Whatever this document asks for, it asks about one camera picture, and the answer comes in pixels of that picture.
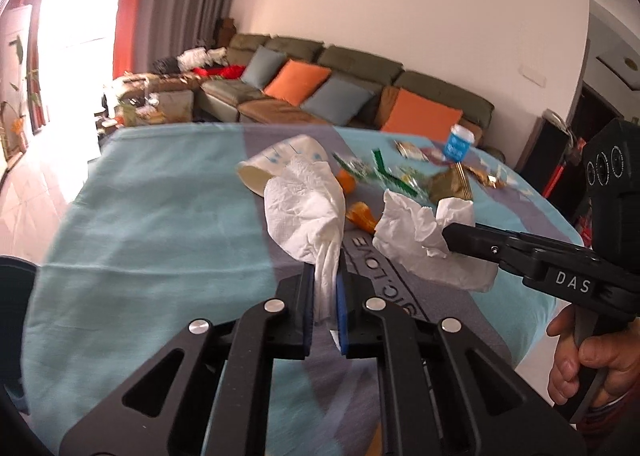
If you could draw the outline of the person's right hand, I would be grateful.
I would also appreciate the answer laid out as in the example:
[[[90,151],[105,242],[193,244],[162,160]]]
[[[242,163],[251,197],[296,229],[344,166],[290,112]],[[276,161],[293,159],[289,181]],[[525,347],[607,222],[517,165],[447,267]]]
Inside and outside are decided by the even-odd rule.
[[[549,337],[558,337],[549,374],[548,393],[563,405],[579,389],[579,367],[608,371],[594,395],[592,407],[608,405],[627,394],[639,381],[639,318],[624,331],[587,338],[579,348],[574,341],[574,306],[565,306],[547,327]]]

